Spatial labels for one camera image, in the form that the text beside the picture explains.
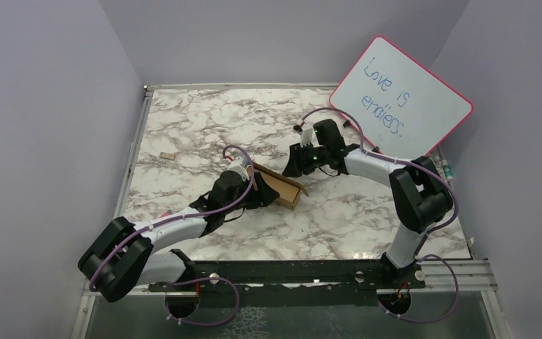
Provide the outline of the brown cardboard box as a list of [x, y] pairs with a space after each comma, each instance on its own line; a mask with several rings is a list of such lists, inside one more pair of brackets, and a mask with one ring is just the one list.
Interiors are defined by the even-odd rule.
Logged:
[[300, 201], [301, 195], [309, 196], [303, 184], [284, 177], [280, 173], [259, 165], [256, 162], [253, 163], [253, 171], [260, 174], [262, 180], [279, 194], [274, 200], [275, 204], [289, 210], [294, 210]]

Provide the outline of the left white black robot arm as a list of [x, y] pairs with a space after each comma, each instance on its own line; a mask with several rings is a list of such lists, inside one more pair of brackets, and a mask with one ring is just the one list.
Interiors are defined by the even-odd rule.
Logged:
[[167, 280], [177, 290], [193, 283], [187, 258], [158, 251], [187, 239], [204, 237], [235, 210], [267, 207], [280, 197], [261, 173], [244, 179], [226, 170], [212, 189], [182, 211], [156, 220], [133, 223], [124, 216], [113, 219], [78, 261], [89, 289], [108, 302], [125, 297], [136, 285]]

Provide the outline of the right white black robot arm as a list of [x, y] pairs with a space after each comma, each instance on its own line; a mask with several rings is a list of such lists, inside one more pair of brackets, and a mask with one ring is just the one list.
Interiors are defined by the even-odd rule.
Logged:
[[296, 124], [293, 129], [300, 140], [289, 147], [283, 176], [298, 178], [329, 167], [337, 174], [367, 178], [390, 188], [399, 227], [380, 257], [378, 279], [388, 287], [404, 282], [414, 268], [430, 227], [454, 206], [454, 199], [432, 160], [425, 156], [393, 160], [364, 150], [359, 144], [346, 144], [332, 119], [311, 127]]

